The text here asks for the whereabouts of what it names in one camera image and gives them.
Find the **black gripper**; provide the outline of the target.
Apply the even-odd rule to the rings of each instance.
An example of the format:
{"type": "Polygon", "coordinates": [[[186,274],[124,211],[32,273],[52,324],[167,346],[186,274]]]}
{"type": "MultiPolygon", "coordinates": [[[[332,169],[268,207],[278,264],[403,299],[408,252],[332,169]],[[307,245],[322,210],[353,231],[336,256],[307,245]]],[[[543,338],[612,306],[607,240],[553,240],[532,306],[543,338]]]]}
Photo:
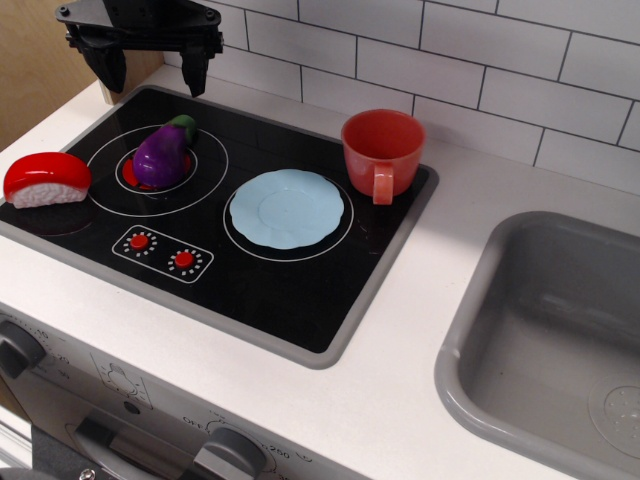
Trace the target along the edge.
{"type": "Polygon", "coordinates": [[[74,1],[55,10],[68,40],[104,86],[122,93],[123,50],[181,52],[181,71],[191,96],[206,89],[207,54],[223,51],[221,14],[194,1],[74,1]]]}

